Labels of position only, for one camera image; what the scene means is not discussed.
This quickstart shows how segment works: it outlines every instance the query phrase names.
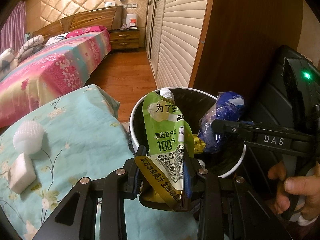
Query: screw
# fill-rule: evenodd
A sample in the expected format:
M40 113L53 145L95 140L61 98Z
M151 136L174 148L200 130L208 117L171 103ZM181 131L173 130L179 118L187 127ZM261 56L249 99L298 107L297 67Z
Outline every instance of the screw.
M89 182L89 178L87 177L83 177L81 180L80 180L80 183L81 184L87 184Z
M237 177L236 177L236 182L238 182L238 183L244 183L244 178L241 177L241 176L237 176Z
M122 174L125 174L125 169L117 169L116 170L116 174L118 174L118 175L122 175Z
M199 173L202 175L205 175L208 173L208 170L206 168L201 168L201 169L199 169Z

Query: finger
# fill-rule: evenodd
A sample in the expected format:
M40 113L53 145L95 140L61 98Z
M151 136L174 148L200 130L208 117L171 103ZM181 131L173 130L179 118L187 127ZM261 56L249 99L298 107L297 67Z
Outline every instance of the finger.
M281 208L279 207L277 202L275 202L274 207L275 207L275 210L276 210L276 214L282 214L283 213L283 211L281 210Z
M320 177L320 164L317 161L316 161L316 166L315 166L315 176Z
M304 205L301 211L301 214L304 219L309 221L313 220L320 214L319 203L318 205L314 206L314 205L309 205L309 203L306 202L306 204Z
M320 178L309 177L290 177L284 182L284 190L293 195L316 196L320 193Z
M269 179L280 179L280 180L284 181L286 175L287 175L287 171L286 171L286 168L284 166L283 161L272 166L270 168L270 170L268 171L268 178Z
M276 195L276 203L281 210L286 211L290 206L289 198L287 197L287 193L284 191L283 182L279 181L277 185L277 195Z

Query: human hand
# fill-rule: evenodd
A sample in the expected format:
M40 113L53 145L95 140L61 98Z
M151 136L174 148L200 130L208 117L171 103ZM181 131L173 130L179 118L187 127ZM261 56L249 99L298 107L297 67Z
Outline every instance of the human hand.
M290 206L288 193L293 195L305 195L306 202L301 214L306 220L313 220L320 214L320 164L316 162L313 176L286 177L286 168L281 161L270 168L269 179L279 179L277 185L276 201L274 208L276 213L282 214Z

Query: trash can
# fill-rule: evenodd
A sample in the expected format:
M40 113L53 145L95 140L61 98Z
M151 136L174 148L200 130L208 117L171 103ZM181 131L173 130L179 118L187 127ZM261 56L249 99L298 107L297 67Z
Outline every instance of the trash can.
M193 88L169 87L174 95L175 105L181 110L184 119L190 125L193 134L199 132L199 120L215 104L216 97ZM134 152L140 144L148 150L148 139L144 125L142 105L146 96L134 106L130 116L130 134ZM219 177L232 176L241 164L246 146L243 141L228 140L226 147L216 154L197 154L195 158L206 163L206 168Z

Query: barcode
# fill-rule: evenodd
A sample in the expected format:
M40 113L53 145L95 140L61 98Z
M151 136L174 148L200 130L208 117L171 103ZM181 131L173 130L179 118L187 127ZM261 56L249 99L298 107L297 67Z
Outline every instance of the barcode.
M188 210L188 205L186 204L185 199L185 197L181 198L177 210Z

